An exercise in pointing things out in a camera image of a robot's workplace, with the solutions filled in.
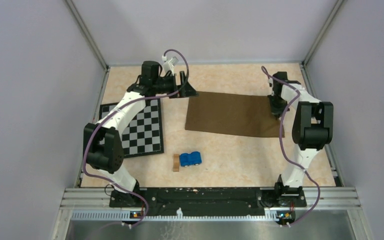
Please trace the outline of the brown cloth napkin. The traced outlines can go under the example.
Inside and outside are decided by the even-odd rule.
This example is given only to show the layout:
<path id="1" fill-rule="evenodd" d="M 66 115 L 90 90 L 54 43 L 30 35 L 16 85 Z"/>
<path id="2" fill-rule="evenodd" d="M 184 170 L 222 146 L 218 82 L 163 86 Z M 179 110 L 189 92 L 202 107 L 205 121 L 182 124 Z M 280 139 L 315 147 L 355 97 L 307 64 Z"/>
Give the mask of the brown cloth napkin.
<path id="1" fill-rule="evenodd" d="M 280 125 L 267 95 L 205 91 L 189 98 L 185 121 L 188 131 L 255 138 L 278 138 Z"/>

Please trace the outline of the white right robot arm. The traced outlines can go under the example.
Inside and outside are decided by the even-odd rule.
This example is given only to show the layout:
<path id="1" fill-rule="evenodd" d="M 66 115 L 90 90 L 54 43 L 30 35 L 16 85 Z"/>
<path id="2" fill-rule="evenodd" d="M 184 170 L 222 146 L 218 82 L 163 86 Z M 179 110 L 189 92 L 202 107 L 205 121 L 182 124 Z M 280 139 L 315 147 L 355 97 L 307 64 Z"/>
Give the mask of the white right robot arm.
<path id="1" fill-rule="evenodd" d="M 299 81 L 289 80 L 285 71 L 268 76 L 272 93 L 269 95 L 270 112 L 283 121 L 286 112 L 293 108 L 292 124 L 293 158 L 279 176 L 273 200 L 279 206 L 287 206 L 302 192 L 303 180 L 314 157 L 333 138 L 334 105 L 312 96 Z"/>

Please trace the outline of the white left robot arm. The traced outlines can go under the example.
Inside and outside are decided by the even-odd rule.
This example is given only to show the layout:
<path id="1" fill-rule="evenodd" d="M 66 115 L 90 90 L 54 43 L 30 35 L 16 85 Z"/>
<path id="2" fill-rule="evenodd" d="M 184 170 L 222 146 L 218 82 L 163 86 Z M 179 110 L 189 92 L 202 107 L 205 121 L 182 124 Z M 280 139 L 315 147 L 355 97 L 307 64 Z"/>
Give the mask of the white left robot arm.
<path id="1" fill-rule="evenodd" d="M 87 171 L 87 165 L 100 171 L 103 174 L 100 178 L 122 192 L 121 200 L 129 207 L 140 202 L 141 194 L 134 189 L 136 179 L 123 166 L 122 133 L 147 102 L 196 96 L 189 84 L 189 74 L 189 70 L 180 71 L 180 84 L 177 84 L 172 63 L 166 61 L 161 65 L 156 61 L 144 61 L 140 75 L 127 88 L 116 107 L 105 118 L 88 123 L 83 129 L 83 173 L 88 177 L 98 177 Z"/>

